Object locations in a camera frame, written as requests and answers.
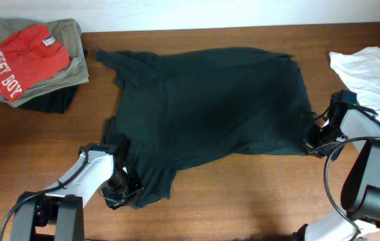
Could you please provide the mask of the dark green Nike t-shirt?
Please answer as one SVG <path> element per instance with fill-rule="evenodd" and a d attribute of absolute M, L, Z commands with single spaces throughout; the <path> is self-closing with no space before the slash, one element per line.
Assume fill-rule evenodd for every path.
<path fill-rule="evenodd" d="M 228 155 L 303 155 L 313 123 L 298 64 L 291 54 L 219 48 L 158 55 L 100 50 L 116 73 L 117 113 L 102 141 L 130 140 L 126 167 L 143 191 L 134 208 L 170 196 L 177 172 Z"/>

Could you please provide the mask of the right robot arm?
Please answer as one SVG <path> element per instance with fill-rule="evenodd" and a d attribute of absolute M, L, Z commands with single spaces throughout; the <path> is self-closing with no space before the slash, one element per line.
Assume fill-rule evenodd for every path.
<path fill-rule="evenodd" d="M 335 92 L 319 115 L 322 126 L 312 125 L 303 140 L 309 155 L 325 158 L 323 183 L 334 210 L 313 224 L 303 225 L 292 240 L 363 240 L 380 231 L 380 121 L 377 112 L 361 106 L 348 90 Z M 359 155 L 336 203 L 328 185 L 328 169 L 343 148 L 354 144 Z"/>

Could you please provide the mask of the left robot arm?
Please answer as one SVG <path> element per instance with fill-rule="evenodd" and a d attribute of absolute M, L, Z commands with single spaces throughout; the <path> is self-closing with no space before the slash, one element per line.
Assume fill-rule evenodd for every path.
<path fill-rule="evenodd" d="M 13 222 L 12 240 L 84 240 L 84 207 L 98 193 L 116 210 L 138 200 L 144 187 L 126 160 L 130 139 L 119 135 L 117 145 L 89 143 L 78 149 L 76 163 L 47 188 L 22 193 L 0 229 Z"/>

